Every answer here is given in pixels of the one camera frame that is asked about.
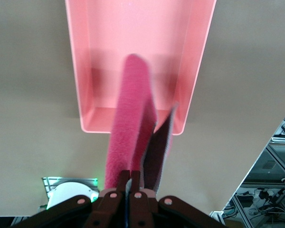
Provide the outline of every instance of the green light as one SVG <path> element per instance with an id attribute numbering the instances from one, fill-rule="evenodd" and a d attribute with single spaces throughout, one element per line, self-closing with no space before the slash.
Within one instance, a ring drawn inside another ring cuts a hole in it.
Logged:
<path id="1" fill-rule="evenodd" d="M 94 179 L 93 179 L 93 184 L 94 184 L 96 187 L 98 187 L 98 178 L 94 178 Z"/>
<path id="2" fill-rule="evenodd" d="M 91 194 L 91 202 L 92 203 L 98 199 L 98 195 L 99 195 L 99 193 L 95 192 L 95 191 Z"/>

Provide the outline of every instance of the fabric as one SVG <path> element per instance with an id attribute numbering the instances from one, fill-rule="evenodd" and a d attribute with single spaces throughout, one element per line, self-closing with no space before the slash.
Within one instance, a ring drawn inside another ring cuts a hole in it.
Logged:
<path id="1" fill-rule="evenodd" d="M 143 161 L 144 187 L 155 192 L 158 191 L 162 170 L 168 156 L 172 142 L 173 119 L 177 105 L 175 105 L 165 122 L 152 135 Z"/>
<path id="2" fill-rule="evenodd" d="M 171 144 L 176 105 L 155 132 L 157 114 L 147 64 L 137 55 L 125 61 L 109 142 L 104 187 L 115 188 L 122 170 L 141 171 L 140 187 L 157 192 Z"/>
<path id="3" fill-rule="evenodd" d="M 122 170 L 142 170 L 142 158 L 156 125 L 156 109 L 147 64 L 137 55 L 125 61 L 109 142 L 104 187 L 117 186 Z"/>

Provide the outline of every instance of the metal frame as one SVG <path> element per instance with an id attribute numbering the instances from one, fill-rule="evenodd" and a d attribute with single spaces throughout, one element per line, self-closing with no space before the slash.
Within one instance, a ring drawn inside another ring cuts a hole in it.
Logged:
<path id="1" fill-rule="evenodd" d="M 236 206 L 238 212 L 240 213 L 240 215 L 241 215 L 241 217 L 242 217 L 242 219 L 243 219 L 243 221 L 244 221 L 244 223 L 245 223 L 245 226 L 246 226 L 247 228 L 254 228 L 254 226 L 253 226 L 252 223 L 250 222 L 250 219 L 247 217 L 247 215 L 246 215 L 246 213 L 245 213 L 245 211 L 244 211 L 244 209 L 243 209 L 243 207 L 242 207 L 240 201 L 238 200 L 237 196 L 234 195 L 234 196 L 232 197 L 232 200 L 233 200 L 233 203 L 234 203 L 234 205 Z"/>
<path id="2" fill-rule="evenodd" d="M 283 159 L 276 153 L 275 149 L 272 148 L 270 144 L 266 147 L 269 155 L 275 160 L 275 162 L 281 167 L 281 169 L 285 172 L 285 162 Z"/>
<path id="3" fill-rule="evenodd" d="M 223 219 L 223 214 L 224 214 L 223 211 L 212 211 L 209 216 L 215 219 L 216 221 L 220 222 L 221 224 L 226 225 Z"/>
<path id="4" fill-rule="evenodd" d="M 271 144 L 277 144 L 277 145 L 285 145 L 285 138 L 280 137 L 272 137 L 270 139 Z"/>
<path id="5" fill-rule="evenodd" d="M 29 217 L 27 217 L 27 216 L 26 216 L 26 217 L 15 217 L 10 226 L 14 226 L 14 225 L 16 225 L 17 223 L 20 223 L 20 222 L 22 222 L 23 220 L 26 220 L 27 218 L 29 218 Z"/>
<path id="6" fill-rule="evenodd" d="M 284 183 L 263 183 L 263 182 L 247 182 L 240 185 L 240 188 L 253 189 L 253 188 L 265 188 L 265 189 L 282 189 L 285 187 Z"/>

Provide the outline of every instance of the pink cloth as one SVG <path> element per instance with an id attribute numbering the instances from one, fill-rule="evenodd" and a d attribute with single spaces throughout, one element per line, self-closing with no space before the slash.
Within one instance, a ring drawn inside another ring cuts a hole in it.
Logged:
<path id="1" fill-rule="evenodd" d="M 106 189 L 117 186 L 122 170 L 143 170 L 144 155 L 156 121 L 148 66 L 137 55 L 129 55 L 109 142 Z"/>

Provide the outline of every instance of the cable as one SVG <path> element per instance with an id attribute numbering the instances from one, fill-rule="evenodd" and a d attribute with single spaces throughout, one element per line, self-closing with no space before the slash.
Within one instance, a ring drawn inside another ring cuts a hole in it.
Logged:
<path id="1" fill-rule="evenodd" d="M 235 213 L 234 214 L 223 214 L 223 219 L 227 219 L 227 218 L 234 218 L 234 217 L 236 217 L 237 216 L 237 214 L 238 214 L 238 210 L 235 210 Z"/>
<path id="2" fill-rule="evenodd" d="M 272 208 L 267 208 L 267 209 L 265 209 L 265 210 L 262 210 L 262 211 L 267 211 L 267 210 L 271 210 L 271 209 L 280 209 L 281 211 L 283 211 L 284 213 L 285 213 L 285 210 L 284 209 L 282 209 L 282 208 L 279 208 L 279 207 L 272 207 Z"/>
<path id="3" fill-rule="evenodd" d="M 226 213 L 225 215 L 232 215 L 234 212 L 236 212 L 236 209 L 233 208 L 233 211 L 229 211 L 228 213 Z"/>
<path id="4" fill-rule="evenodd" d="M 253 220 L 253 219 L 255 219 L 256 217 L 259 217 L 259 216 L 262 216 L 262 215 L 263 215 L 263 214 L 257 215 L 257 216 L 255 216 L 255 217 L 251 218 L 250 220 Z"/>
<path id="5" fill-rule="evenodd" d="M 285 123 L 281 126 L 281 128 L 282 128 L 282 131 L 281 131 L 280 135 L 281 135 L 282 133 L 285 134 Z"/>
<path id="6" fill-rule="evenodd" d="M 285 212 L 271 212 L 271 211 L 266 211 L 266 213 L 271 213 L 271 214 L 285 214 Z"/>
<path id="7" fill-rule="evenodd" d="M 234 209 L 234 208 L 236 208 L 236 206 L 233 206 L 233 207 L 232 206 L 227 206 L 227 207 L 224 208 L 224 210 L 231 210 L 231 209 Z"/>
<path id="8" fill-rule="evenodd" d="M 249 194 L 249 195 L 242 195 L 242 194 L 237 194 L 239 196 L 253 196 L 253 194 Z"/>

